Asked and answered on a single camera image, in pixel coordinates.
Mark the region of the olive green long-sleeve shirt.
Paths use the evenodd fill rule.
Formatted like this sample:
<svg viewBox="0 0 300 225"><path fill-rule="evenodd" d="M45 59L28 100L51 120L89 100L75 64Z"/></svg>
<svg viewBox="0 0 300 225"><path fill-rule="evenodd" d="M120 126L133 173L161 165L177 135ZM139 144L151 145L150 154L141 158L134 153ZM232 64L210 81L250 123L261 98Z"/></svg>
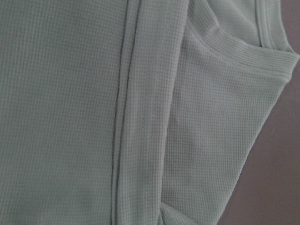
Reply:
<svg viewBox="0 0 300 225"><path fill-rule="evenodd" d="M278 0L1 1L1 224L217 224L298 60Z"/></svg>

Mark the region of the brown paper table cover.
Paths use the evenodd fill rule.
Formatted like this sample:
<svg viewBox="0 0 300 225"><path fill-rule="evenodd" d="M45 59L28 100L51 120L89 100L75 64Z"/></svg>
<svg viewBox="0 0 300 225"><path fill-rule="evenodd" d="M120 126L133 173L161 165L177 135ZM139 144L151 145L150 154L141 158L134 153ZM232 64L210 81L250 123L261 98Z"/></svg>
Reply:
<svg viewBox="0 0 300 225"><path fill-rule="evenodd" d="M300 68L271 111L244 164L221 225L300 222Z"/></svg>

